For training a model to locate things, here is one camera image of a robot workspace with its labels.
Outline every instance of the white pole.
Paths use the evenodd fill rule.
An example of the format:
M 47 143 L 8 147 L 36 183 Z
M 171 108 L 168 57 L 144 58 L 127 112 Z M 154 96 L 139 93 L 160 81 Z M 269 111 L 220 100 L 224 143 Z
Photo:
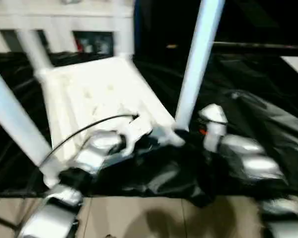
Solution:
M 49 58 L 40 42 L 35 29 L 31 27 L 30 18 L 25 14 L 26 5 L 22 0 L 3 0 L 11 20 L 13 21 L 18 39 L 26 52 L 34 71 L 51 68 Z
M 122 17 L 122 0 L 111 0 L 112 2 L 112 13 L 113 13 L 113 25 L 114 25 L 114 55 L 122 56 L 123 47 L 123 24 L 124 20 Z
M 188 130 L 223 5 L 224 0 L 202 0 L 200 4 L 175 116 L 176 126 L 179 129 Z
M 51 151 L 51 147 L 1 76 L 0 124 L 36 166 L 40 165 Z M 45 183 L 48 186 L 53 185 L 57 181 L 58 173 L 63 168 L 56 158 L 51 159 L 49 163 L 40 168 L 45 176 Z

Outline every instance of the tile floor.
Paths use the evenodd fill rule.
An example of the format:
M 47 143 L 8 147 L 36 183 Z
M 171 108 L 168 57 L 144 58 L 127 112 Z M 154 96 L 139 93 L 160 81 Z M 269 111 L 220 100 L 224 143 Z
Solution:
M 28 199 L 33 210 L 39 199 Z M 0 199 L 0 216 L 17 222 L 21 199 Z M 87 198 L 79 219 L 77 238 L 259 238 L 257 207 L 246 197 L 218 197 L 201 209 L 183 199 Z M 13 232 L 0 226 L 0 238 Z

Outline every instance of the white plastic chair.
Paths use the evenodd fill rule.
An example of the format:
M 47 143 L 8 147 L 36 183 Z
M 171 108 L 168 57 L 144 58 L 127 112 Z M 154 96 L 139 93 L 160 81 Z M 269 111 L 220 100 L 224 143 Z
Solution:
M 18 14 L 14 12 L 14 9 L 22 6 L 22 0 L 4 1 L 18 29 L 21 45 L 41 82 L 53 146 L 94 120 L 126 111 L 146 115 L 152 122 L 166 127 L 188 129 L 224 0 L 203 0 L 201 3 L 176 121 L 150 89 L 132 61 L 120 51 L 122 34 L 119 26 L 118 0 L 113 0 L 115 57 L 63 67 L 51 66 L 26 18 L 20 15 L 20 11 Z M 113 129 L 122 123 L 126 122 L 117 119 L 110 124 L 99 125 L 99 128 Z M 0 124 L 35 165 L 38 166 L 51 150 L 1 77 Z M 86 134 L 82 133 L 80 137 L 67 143 L 56 153 L 56 160 L 41 168 L 47 185 L 52 186 L 57 181 L 57 175 L 64 168 L 65 161 L 76 152 L 85 136 Z

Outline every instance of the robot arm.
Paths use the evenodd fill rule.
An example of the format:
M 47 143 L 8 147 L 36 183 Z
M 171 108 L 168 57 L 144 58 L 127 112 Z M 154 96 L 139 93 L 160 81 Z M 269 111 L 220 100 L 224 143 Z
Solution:
M 83 194 L 103 167 L 131 158 L 136 142 L 143 136 L 151 137 L 159 146 L 182 143 L 173 131 L 152 126 L 144 117 L 136 118 L 119 132 L 95 131 L 70 160 L 69 168 L 59 174 L 60 182 L 48 192 L 17 237 L 74 238 Z

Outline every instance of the black tarp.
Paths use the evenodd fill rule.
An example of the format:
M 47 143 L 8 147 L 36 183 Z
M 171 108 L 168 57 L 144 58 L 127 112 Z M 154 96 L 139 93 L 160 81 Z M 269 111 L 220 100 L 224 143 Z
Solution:
M 97 59 L 87 54 L 50 57 L 54 65 Z M 166 63 L 142 58 L 135 58 L 134 62 L 174 115 L 184 66 L 165 66 Z M 40 85 L 33 78 L 25 56 L 0 55 L 0 73 L 49 139 Z M 257 139 L 265 147 L 268 155 L 281 166 L 287 183 L 249 184 L 230 178 L 229 170 L 234 168 L 201 150 L 196 111 L 210 103 L 223 107 L 229 132 Z M 105 169 L 91 194 L 181 197 L 203 206 L 212 201 L 215 194 L 258 197 L 298 193 L 298 74 L 280 57 L 212 54 L 191 132 L 190 142 L 181 150 L 161 148 Z M 42 176 L 30 192 L 25 189 L 34 169 L 0 127 L 0 196 L 41 195 L 46 189 Z

